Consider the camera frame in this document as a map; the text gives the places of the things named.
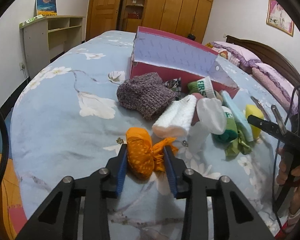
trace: yellow sponge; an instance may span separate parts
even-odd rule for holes
[[[248,118],[249,115],[254,115],[261,119],[265,118],[263,116],[263,113],[261,112],[261,110],[259,108],[257,108],[255,105],[246,105],[246,118]],[[256,140],[261,133],[261,129],[259,129],[253,125],[250,125],[250,126],[252,129],[253,138]]]

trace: white wall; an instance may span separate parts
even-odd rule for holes
[[[300,73],[300,32],[293,37],[266,24],[268,0],[213,0],[203,44],[225,41],[224,34],[259,41],[286,57]]]
[[[86,17],[88,3],[89,0],[57,0],[57,13]],[[0,18],[0,107],[25,80],[19,68],[19,62],[25,62],[19,23],[33,17],[34,11],[35,0],[15,0]]]

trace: electrical outlet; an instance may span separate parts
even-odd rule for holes
[[[25,66],[25,64],[23,62],[20,62],[19,66],[20,66],[20,70],[23,70],[23,69],[26,68],[26,66]]]

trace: wooden headboard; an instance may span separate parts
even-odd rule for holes
[[[256,54],[263,63],[266,63],[276,69],[284,76],[294,87],[300,85],[300,74],[294,66],[275,49],[257,41],[240,40],[238,38],[227,36],[226,42],[244,47]]]

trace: framed picture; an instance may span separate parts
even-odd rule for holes
[[[294,22],[276,0],[269,0],[266,23],[289,34],[290,36],[293,36]]]
[[[57,15],[56,0],[35,0],[37,15],[43,16]]]

